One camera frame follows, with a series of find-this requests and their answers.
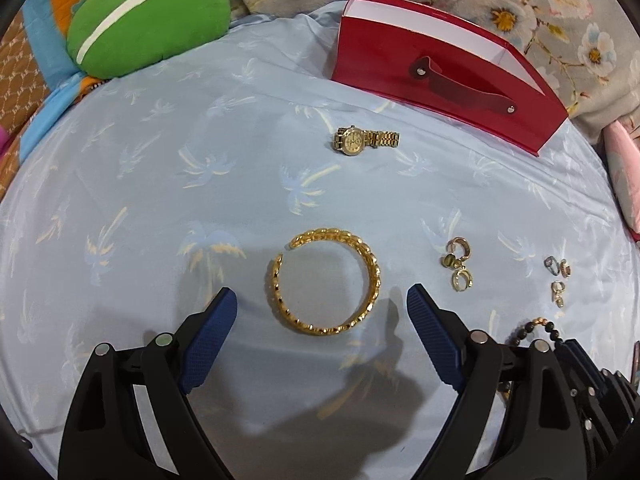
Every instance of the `gold watch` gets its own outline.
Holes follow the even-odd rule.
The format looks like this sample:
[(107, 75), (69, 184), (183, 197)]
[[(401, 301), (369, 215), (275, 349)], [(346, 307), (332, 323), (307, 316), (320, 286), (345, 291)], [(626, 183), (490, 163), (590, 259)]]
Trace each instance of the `gold watch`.
[(343, 152), (345, 155), (357, 155), (364, 150), (365, 146), (396, 148), (399, 141), (400, 134), (396, 132), (362, 130), (352, 124), (349, 128), (338, 128), (334, 135), (334, 150)]

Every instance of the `silver screw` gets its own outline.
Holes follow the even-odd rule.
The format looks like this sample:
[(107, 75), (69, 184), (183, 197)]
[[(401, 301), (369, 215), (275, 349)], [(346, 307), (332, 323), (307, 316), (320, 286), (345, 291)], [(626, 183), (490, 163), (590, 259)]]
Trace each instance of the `silver screw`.
[(542, 353), (549, 352), (550, 350), (549, 343), (547, 343), (543, 339), (536, 339), (533, 342), (533, 348), (535, 348), (538, 352), (542, 352)]
[(95, 347), (96, 355), (107, 355), (111, 347), (107, 343), (100, 343), (97, 347)]
[(174, 341), (174, 336), (171, 334), (160, 334), (156, 337), (156, 344), (158, 346), (169, 346)]
[(484, 343), (489, 341), (489, 336), (482, 330), (474, 330), (471, 333), (471, 341), (483, 345)]

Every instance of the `light blue fabric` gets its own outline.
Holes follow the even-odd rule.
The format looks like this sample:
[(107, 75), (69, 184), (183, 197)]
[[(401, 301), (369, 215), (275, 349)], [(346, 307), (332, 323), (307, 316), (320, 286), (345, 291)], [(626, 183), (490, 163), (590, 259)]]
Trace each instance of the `light blue fabric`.
[(26, 0), (22, 6), (24, 28), (38, 67), (50, 90), (78, 72), (69, 54), (65, 38), (53, 17), (51, 0)]
[[(498, 341), (544, 316), (629, 374), (640, 258), (584, 137), (567, 122), (536, 158), (328, 80), (340, 10), (243, 25), (113, 80), (20, 168), (0, 204), (0, 400), (50, 468), (92, 349), (172, 332), (222, 285), (238, 319), (189, 398), (238, 480), (411, 478), (455, 399), (408, 319), (414, 283)], [(350, 124), (399, 132), (399, 146), (335, 153), (332, 134)], [(314, 338), (270, 306), (270, 265), (285, 253), (281, 290), (299, 317), (343, 322), (366, 286), (357, 257), (329, 243), (286, 251), (334, 226), (370, 245), (382, 288), (364, 322)], [(462, 293), (440, 265), (454, 236), (473, 251)], [(573, 269), (564, 310), (550, 254)]]
[(80, 93), (82, 78), (84, 78), (84, 73), (76, 73), (57, 86), (44, 100), (42, 109), (35, 115), (20, 138), (20, 164), (27, 159), (31, 151), (76, 100)]

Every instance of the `leather strap handle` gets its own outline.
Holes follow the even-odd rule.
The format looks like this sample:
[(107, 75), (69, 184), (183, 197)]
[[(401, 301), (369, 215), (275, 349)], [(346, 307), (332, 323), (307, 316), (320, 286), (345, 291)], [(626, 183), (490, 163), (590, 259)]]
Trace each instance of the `leather strap handle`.
[(512, 115), (518, 111), (516, 103), (507, 96), (484, 92), (456, 81), (453, 77), (447, 77), (429, 56), (414, 61), (409, 67), (409, 75), (417, 80), (428, 80), (429, 90), (466, 108), (491, 110), (504, 115)]

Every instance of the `green pillow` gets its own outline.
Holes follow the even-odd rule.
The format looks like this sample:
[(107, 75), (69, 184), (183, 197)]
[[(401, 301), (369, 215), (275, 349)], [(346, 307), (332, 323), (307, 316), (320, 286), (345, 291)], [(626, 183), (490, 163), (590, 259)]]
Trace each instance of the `green pillow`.
[(229, 0), (87, 0), (66, 50), (88, 75), (123, 76), (223, 36)]

